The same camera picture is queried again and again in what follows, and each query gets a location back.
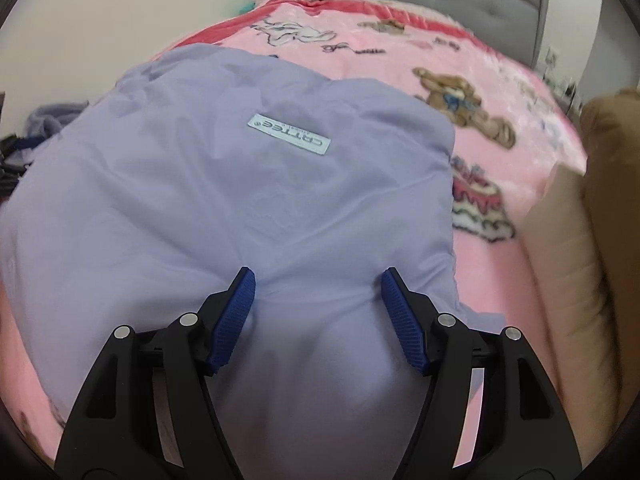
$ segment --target pink bedspread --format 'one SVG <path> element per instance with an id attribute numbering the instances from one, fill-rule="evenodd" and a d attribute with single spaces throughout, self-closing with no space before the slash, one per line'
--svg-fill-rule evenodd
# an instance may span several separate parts
<path id="1" fill-rule="evenodd" d="M 497 312 L 523 329 L 556 380 L 518 225 L 542 195 L 557 161 L 584 168 L 577 134 L 546 87 L 526 68 L 471 33 L 363 0 L 271 0 L 176 46 L 215 43 L 277 56 L 338 78 L 375 78 L 429 102 L 456 124 L 454 247 L 463 303 Z M 23 412 L 54 456 L 61 430 L 22 346 L 0 290 L 0 394 Z M 470 459 L 480 395 L 468 409 L 458 463 Z"/>

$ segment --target power outlet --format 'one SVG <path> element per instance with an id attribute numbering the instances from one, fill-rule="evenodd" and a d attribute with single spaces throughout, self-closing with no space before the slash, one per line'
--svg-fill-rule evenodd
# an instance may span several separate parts
<path id="1" fill-rule="evenodd" d="M 558 64 L 559 57 L 560 57 L 560 52 L 557 49 L 550 46 L 549 49 L 546 51 L 546 56 L 545 56 L 546 65 L 551 69 L 555 68 L 556 64 Z"/>

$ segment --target fabric label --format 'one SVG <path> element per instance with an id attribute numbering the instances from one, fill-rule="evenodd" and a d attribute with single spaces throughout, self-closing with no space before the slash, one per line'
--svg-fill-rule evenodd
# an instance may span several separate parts
<path id="1" fill-rule="evenodd" d="M 249 126 L 271 137 L 286 140 L 289 144 L 293 144 L 309 152 L 317 153 L 318 155 L 324 155 L 329 147 L 329 143 L 331 143 L 331 139 L 327 139 L 322 135 L 313 134 L 312 132 L 296 128 L 290 124 L 281 123 L 280 121 L 270 119 L 260 114 L 255 114 L 252 117 L 249 121 Z"/>

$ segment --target blue ribbed rubber pad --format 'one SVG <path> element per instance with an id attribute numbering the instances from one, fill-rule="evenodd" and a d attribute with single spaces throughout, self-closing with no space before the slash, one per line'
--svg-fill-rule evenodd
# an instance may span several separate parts
<path id="1" fill-rule="evenodd" d="M 382 273 L 382 301 L 385 302 L 404 357 L 412 367 L 424 374 L 429 366 L 424 333 L 389 270 Z"/>
<path id="2" fill-rule="evenodd" d="M 242 327 L 255 299 L 255 274 L 248 270 L 226 304 L 211 333 L 211 352 L 207 363 L 217 374 L 231 359 Z"/>

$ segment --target wall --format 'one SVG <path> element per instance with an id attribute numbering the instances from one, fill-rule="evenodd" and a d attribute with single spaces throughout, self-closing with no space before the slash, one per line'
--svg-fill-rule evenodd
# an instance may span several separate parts
<path id="1" fill-rule="evenodd" d="M 636 86 L 640 78 L 640 36 L 619 0 L 602 0 L 602 14 L 580 94 L 589 100 Z"/>
<path id="2" fill-rule="evenodd" d="M 128 68 L 251 0 L 19 0 L 0 29 L 0 136 L 35 107 L 93 99 Z"/>
<path id="3" fill-rule="evenodd" d="M 560 56 L 554 71 L 558 79 L 580 81 L 596 37 L 602 0 L 549 0 L 541 57 L 549 46 Z"/>

